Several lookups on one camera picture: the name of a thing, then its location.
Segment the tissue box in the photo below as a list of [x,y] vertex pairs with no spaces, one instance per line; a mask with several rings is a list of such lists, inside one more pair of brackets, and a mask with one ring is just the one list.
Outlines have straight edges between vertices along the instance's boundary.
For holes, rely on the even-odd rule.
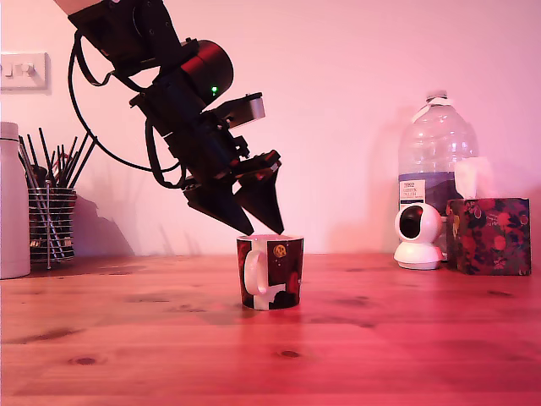
[[528,199],[447,202],[448,264],[469,275],[530,275]]

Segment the plastic water bottle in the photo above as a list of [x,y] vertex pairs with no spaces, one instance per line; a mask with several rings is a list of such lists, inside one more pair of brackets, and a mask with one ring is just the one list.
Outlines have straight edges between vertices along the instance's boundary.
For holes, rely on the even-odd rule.
[[[400,208],[427,203],[445,221],[447,201],[461,198],[455,187],[455,163],[477,156],[478,143],[473,127],[451,105],[446,91],[430,92],[426,103],[405,129],[399,147]],[[436,242],[444,260],[445,237],[443,232]]]
[[0,123],[0,279],[30,273],[30,224],[19,126]]

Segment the mug rim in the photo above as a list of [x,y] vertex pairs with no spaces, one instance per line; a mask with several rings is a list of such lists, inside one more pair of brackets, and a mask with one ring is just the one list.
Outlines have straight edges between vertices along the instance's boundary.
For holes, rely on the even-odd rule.
[[253,234],[238,236],[237,241],[257,241],[258,238],[264,241],[298,241],[304,239],[304,236],[296,234]]

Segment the mug handle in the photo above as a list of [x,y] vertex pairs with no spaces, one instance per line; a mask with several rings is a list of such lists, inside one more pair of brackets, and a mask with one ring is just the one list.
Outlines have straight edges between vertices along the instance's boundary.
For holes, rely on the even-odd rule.
[[249,294],[258,296],[267,293],[268,271],[267,255],[259,250],[251,250],[244,262],[244,286]]

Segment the wood grain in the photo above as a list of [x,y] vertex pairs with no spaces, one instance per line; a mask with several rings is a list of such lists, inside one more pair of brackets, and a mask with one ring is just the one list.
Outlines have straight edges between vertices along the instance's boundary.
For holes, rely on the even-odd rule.
[[3,406],[541,404],[541,286],[307,255],[301,305],[235,257],[77,259],[1,281]]

